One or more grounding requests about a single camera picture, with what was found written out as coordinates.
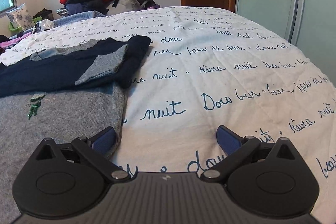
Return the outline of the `grey and navy knit sweater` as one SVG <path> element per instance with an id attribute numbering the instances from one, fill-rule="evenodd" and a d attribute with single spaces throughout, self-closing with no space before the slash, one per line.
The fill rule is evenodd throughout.
<path id="1" fill-rule="evenodd" d="M 43 138 L 68 143 L 111 126 L 117 133 L 116 151 L 127 89 L 150 42 L 147 36 L 125 42 L 90 40 L 1 66 L 1 223 L 19 214 L 11 188 Z"/>

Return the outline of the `white quilt with script print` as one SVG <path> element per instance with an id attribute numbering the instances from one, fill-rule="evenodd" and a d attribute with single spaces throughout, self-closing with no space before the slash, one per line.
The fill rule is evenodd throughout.
<path id="1" fill-rule="evenodd" d="M 137 35 L 151 46 L 132 78 L 112 162 L 132 175 L 201 173 L 225 157 L 220 125 L 265 143 L 286 137 L 318 181 L 313 215 L 335 223 L 335 87 L 296 46 L 251 20 L 210 7 L 69 20 L 23 39 L 1 63 Z"/>

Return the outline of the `light blue quilted blanket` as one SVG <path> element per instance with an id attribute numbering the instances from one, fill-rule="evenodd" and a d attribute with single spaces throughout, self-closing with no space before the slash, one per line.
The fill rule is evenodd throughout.
<path id="1" fill-rule="evenodd" d="M 98 11 L 86 11 L 86 12 L 81 12 L 78 14 L 66 16 L 64 18 L 55 19 L 52 22 L 54 23 L 54 27 L 60 27 L 60 26 L 65 26 L 70 23 L 75 23 L 75 22 L 79 22 L 82 20 L 92 19 L 92 18 L 99 18 L 103 16 L 105 15 Z"/>

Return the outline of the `crumpled white plastic bag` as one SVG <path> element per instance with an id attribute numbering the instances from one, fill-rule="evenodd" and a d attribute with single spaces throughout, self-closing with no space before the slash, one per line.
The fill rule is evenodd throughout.
<path id="1" fill-rule="evenodd" d="M 43 19 L 41 21 L 38 21 L 38 23 L 36 23 L 36 25 L 34 26 L 33 33 L 43 32 L 46 30 L 53 29 L 54 27 L 55 27 L 55 24 L 53 21 L 49 19 Z"/>

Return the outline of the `pink purple garment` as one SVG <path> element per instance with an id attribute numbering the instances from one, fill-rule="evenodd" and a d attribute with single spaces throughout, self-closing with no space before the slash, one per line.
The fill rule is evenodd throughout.
<path id="1" fill-rule="evenodd" d="M 27 37 L 30 36 L 30 35 L 31 35 L 31 33 L 28 32 L 28 33 L 22 35 L 21 37 L 18 37 L 18 38 L 15 38 L 15 39 L 11 39 L 11 40 L 9 40 L 9 41 L 7 41 L 7 42 L 1 42 L 1 43 L 0 43 L 0 46 L 1 46 L 1 48 L 4 49 L 4 50 L 9 49 L 9 48 L 12 48 L 12 47 L 14 47 L 15 45 L 17 45 L 21 40 L 27 38 Z"/>

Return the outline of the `floral patterned pillow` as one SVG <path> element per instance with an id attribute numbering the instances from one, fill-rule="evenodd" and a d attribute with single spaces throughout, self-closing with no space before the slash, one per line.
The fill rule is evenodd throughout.
<path id="1" fill-rule="evenodd" d="M 22 4 L 16 9 L 6 13 L 7 17 L 14 29 L 21 28 L 23 31 L 33 28 L 35 25 L 26 4 Z"/>

